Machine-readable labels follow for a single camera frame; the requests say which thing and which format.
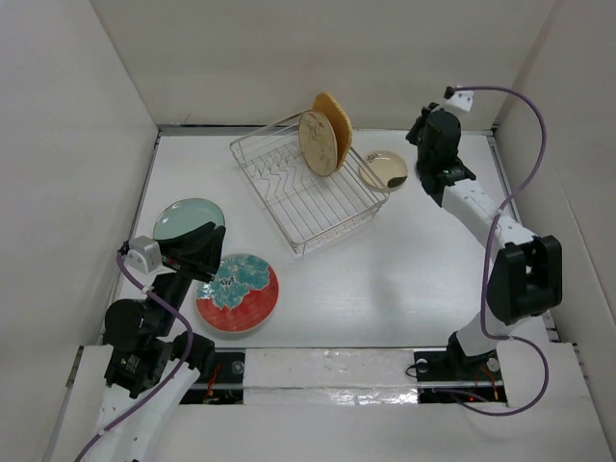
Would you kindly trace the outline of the red teal flower plate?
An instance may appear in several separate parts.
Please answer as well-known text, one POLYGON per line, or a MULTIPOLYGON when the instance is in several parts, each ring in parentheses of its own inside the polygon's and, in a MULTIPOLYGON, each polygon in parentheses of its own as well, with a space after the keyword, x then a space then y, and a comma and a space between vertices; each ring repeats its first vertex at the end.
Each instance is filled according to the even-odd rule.
POLYGON ((218 273, 195 291, 198 316, 224 333, 240 334, 260 326, 272 314, 279 297, 273 267, 248 253, 224 256, 218 273))

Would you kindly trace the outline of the orange ribbed rectangular plate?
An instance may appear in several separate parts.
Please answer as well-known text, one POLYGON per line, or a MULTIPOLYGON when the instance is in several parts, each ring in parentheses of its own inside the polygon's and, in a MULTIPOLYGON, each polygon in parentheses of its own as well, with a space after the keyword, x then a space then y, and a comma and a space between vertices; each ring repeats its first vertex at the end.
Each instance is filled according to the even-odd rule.
POLYGON ((330 92, 320 92, 314 100, 313 109, 323 113, 330 122, 337 143, 337 166, 339 170, 352 147, 353 128, 342 106, 330 92))

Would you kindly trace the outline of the beige bird painted plate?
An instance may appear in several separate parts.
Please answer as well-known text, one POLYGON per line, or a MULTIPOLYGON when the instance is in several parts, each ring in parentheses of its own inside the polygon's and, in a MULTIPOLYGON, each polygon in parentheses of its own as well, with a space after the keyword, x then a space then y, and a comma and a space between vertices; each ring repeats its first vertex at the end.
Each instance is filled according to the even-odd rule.
POLYGON ((329 176, 338 162, 337 142, 327 117, 318 111, 305 111, 298 124, 299 144, 305 162, 318 176, 329 176))

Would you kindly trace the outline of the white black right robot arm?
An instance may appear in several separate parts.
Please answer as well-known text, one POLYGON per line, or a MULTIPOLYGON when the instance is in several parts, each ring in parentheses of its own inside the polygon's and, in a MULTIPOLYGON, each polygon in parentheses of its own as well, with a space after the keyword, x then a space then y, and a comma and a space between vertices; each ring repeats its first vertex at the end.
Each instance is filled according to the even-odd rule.
POLYGON ((416 173, 423 190, 457 218, 483 245, 484 273, 478 313, 448 341, 442 364, 466 378, 528 318, 562 301, 562 246, 508 216, 483 190, 458 155, 459 118, 430 103, 409 130, 418 151, 416 173))

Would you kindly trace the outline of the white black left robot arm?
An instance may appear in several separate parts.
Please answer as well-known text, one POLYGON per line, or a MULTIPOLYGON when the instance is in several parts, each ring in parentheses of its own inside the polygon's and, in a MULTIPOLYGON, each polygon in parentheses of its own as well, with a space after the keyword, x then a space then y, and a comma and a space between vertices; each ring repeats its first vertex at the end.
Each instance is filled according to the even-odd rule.
POLYGON ((116 264, 142 294, 113 302, 103 343, 112 354, 96 432, 79 461, 150 461, 172 414, 216 370, 215 344, 194 333, 180 308, 194 281, 217 274, 226 229, 209 221, 178 237, 125 242, 116 264))

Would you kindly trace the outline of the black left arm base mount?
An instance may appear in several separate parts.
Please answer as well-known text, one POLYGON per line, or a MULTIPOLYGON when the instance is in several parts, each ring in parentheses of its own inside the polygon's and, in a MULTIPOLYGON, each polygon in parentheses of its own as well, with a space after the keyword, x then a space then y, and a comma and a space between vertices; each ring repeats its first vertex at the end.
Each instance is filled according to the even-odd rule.
POLYGON ((234 405, 244 403, 244 349, 218 349, 214 366, 184 394, 181 404, 234 405))

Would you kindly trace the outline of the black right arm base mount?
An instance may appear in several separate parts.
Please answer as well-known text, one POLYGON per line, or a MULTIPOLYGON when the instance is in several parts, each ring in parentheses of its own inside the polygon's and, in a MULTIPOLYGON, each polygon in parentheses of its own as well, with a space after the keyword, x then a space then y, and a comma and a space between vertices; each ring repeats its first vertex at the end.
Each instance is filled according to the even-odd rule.
POLYGON ((420 404, 501 402, 507 396, 498 355, 487 356, 456 368, 447 362, 444 349, 413 351, 405 374, 416 380, 420 404))

